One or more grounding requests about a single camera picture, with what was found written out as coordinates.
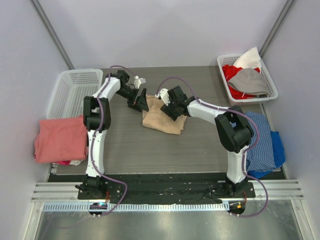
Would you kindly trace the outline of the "beige t-shirt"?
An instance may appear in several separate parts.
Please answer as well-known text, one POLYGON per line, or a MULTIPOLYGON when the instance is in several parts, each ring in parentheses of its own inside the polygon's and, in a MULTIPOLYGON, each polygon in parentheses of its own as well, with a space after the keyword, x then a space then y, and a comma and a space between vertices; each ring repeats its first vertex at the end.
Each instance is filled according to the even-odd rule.
POLYGON ((162 100, 152 95, 146 95, 146 102, 148 111, 142 111, 142 125, 144 127, 172 135, 180 135, 182 133, 187 119, 185 115, 172 120, 161 111, 161 107, 164 105, 162 100))

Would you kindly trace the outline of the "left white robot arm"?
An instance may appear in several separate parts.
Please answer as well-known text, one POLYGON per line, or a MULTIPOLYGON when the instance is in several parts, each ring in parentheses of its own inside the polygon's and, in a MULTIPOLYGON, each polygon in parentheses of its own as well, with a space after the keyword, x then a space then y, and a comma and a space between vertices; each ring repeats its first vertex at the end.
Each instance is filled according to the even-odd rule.
POLYGON ((110 100, 117 94, 127 100, 127 106, 136 111, 148 111, 146 99, 147 89, 140 91, 146 82, 144 78, 134 76, 133 87, 128 81, 130 76, 124 70, 109 73, 92 96, 83 100, 83 123, 87 130, 88 157, 83 183, 78 186, 80 194, 102 199, 107 192, 104 168, 104 144, 108 129, 111 126, 110 100))

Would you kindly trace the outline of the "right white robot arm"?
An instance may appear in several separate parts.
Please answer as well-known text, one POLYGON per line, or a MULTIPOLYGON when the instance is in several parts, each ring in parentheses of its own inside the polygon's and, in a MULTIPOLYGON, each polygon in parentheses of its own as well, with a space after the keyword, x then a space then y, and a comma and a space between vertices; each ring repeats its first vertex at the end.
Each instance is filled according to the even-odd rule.
POLYGON ((164 102, 160 108, 176 121, 178 117, 199 118, 215 125, 219 141, 227 151, 227 172, 225 182, 210 187, 212 195, 236 198, 247 185, 246 150, 249 148, 254 131, 242 109, 238 106, 219 107, 195 96, 187 97, 180 86, 163 88, 157 97, 164 102))

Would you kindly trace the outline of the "left white plastic basket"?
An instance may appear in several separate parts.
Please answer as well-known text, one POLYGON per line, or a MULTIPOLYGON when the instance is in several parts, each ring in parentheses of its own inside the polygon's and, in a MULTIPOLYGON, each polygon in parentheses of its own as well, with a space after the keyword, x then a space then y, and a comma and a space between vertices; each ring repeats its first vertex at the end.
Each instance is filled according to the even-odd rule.
POLYGON ((84 98, 102 85, 101 69, 73 69, 60 73, 46 112, 47 119, 75 118, 83 114, 84 98))

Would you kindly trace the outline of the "white plastic basket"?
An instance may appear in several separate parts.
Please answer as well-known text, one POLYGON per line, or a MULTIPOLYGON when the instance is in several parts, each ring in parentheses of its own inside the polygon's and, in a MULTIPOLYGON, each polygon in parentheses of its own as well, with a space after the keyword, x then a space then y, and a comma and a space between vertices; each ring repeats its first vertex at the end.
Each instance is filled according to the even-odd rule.
POLYGON ((101 69, 73 69, 60 73, 46 112, 47 119, 75 118, 83 114, 84 98, 102 85, 101 69))
POLYGON ((265 66, 263 60, 261 60, 261 75, 266 78, 266 84, 267 88, 269 90, 270 95, 268 97, 259 97, 259 98, 248 98, 248 99, 235 99, 232 97, 231 92, 229 90, 227 80, 225 78, 224 72, 223 72, 223 66, 225 65, 233 65, 236 60, 241 56, 240 53, 237 54, 226 54, 226 55, 219 55, 217 57, 217 65, 219 68, 220 76, 222 79, 222 84, 224 86, 224 89, 227 94, 228 101, 231 105, 256 105, 256 104, 262 104, 264 102, 275 100, 279 94, 277 91, 277 88, 272 80, 272 77, 270 76, 267 67, 265 66))

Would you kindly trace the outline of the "red garment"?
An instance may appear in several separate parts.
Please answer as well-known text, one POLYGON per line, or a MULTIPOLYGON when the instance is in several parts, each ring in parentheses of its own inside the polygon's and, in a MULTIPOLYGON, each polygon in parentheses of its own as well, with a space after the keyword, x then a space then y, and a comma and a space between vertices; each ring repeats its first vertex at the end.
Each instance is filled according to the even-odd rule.
MULTIPOLYGON (((224 65, 222 67, 222 70, 223 70, 224 77, 225 77, 227 83, 232 77, 234 77, 242 69, 244 69, 244 68, 241 68, 241 67, 237 68, 233 65, 228 65, 228 64, 224 65)), ((254 70, 256 70, 257 72, 260 73, 260 70, 258 68, 254 69, 254 70)), ((239 92, 237 92, 236 90, 233 90, 231 87, 229 87, 229 85, 228 85, 228 88, 229 88, 229 91, 234 99, 237 99, 237 100, 252 99, 252 98, 248 98, 246 96, 240 97, 239 92)))

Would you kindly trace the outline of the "right white plastic basket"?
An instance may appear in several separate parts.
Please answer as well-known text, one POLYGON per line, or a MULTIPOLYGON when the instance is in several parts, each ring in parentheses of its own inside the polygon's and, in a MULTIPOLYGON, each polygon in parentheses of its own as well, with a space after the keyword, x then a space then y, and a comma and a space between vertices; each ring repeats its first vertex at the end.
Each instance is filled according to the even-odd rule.
POLYGON ((277 91, 277 88, 272 80, 272 77, 270 76, 267 67, 265 66, 263 60, 261 60, 261 75, 266 78, 266 84, 267 88, 269 90, 270 95, 268 97, 259 97, 259 98, 248 98, 248 99, 235 99, 232 97, 231 92, 229 90, 227 80, 225 78, 224 72, 223 72, 223 66, 225 65, 233 65, 236 60, 241 56, 240 53, 237 54, 226 54, 226 55, 219 55, 217 57, 217 65, 219 68, 220 76, 222 79, 222 84, 224 86, 224 89, 227 94, 228 101, 231 105, 256 105, 256 104, 262 104, 264 102, 275 100, 279 94, 277 91))

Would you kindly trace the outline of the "grey bucket hat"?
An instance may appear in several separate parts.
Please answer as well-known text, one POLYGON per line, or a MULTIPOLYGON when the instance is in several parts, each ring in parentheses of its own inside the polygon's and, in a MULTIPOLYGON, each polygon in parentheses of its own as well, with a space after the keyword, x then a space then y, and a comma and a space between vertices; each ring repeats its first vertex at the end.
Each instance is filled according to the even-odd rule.
POLYGON ((241 69, 227 82, 228 86, 239 92, 240 97, 269 97, 270 91, 266 77, 252 68, 241 69))

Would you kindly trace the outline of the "pink folded t-shirt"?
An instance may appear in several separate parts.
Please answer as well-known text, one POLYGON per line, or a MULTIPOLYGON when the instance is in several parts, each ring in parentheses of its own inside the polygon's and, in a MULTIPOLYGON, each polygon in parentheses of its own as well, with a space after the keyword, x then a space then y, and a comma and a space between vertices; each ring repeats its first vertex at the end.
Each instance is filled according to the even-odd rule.
POLYGON ((34 158, 39 164, 83 161, 87 157, 87 129, 83 116, 39 121, 34 158))

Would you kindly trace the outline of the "white cloth in basket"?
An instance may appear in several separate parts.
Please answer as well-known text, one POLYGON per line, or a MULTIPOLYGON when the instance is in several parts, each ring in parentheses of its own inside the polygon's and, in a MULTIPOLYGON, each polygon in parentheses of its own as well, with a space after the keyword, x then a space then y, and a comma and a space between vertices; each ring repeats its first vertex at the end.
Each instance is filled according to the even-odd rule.
POLYGON ((261 57, 257 47, 253 47, 250 50, 242 54, 233 64, 236 68, 242 69, 259 69, 262 68, 261 57))

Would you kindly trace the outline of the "magenta and white garment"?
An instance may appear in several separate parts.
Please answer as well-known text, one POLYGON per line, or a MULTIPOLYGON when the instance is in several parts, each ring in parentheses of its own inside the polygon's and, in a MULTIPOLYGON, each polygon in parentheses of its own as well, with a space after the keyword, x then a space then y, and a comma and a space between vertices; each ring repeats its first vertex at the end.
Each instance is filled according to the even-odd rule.
POLYGON ((78 166, 83 160, 63 160, 63 161, 54 161, 52 164, 63 165, 63 166, 78 166))

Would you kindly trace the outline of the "blue checkered shirt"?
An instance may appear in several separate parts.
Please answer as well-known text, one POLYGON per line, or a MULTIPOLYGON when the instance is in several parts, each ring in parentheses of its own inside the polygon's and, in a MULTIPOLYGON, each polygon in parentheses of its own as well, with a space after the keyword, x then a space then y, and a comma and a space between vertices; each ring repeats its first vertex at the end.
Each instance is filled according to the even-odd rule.
POLYGON ((259 131, 257 144, 246 154, 246 170, 258 173, 275 170, 271 127, 267 118, 263 114, 251 111, 247 111, 245 115, 253 120, 259 131))

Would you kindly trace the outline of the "solid blue garment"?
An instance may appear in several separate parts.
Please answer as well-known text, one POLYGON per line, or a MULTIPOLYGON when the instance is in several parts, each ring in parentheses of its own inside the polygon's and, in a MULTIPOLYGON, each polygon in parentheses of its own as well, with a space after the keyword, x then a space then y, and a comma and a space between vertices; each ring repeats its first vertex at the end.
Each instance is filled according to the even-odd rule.
MULTIPOLYGON (((272 140, 274 164, 276 169, 279 169, 286 161, 285 149, 283 147, 281 137, 277 131, 271 131, 270 136, 272 140)), ((263 172, 249 171, 248 172, 250 176, 253 176, 254 178, 257 178, 257 179, 265 177, 269 173, 271 173, 271 171, 263 171, 263 172)))

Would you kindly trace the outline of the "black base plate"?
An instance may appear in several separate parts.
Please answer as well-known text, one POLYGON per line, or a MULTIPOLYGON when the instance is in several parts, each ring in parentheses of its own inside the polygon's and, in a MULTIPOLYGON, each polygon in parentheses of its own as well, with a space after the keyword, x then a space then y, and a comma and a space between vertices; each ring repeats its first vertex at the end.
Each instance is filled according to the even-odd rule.
POLYGON ((115 204, 172 205, 172 204, 217 204, 223 199, 246 201, 256 196, 254 186, 245 181, 241 189, 227 182, 225 173, 155 173, 113 174, 105 180, 101 190, 89 193, 95 185, 89 181, 85 186, 84 175, 50 174, 50 183, 74 182, 80 200, 105 199, 115 204))

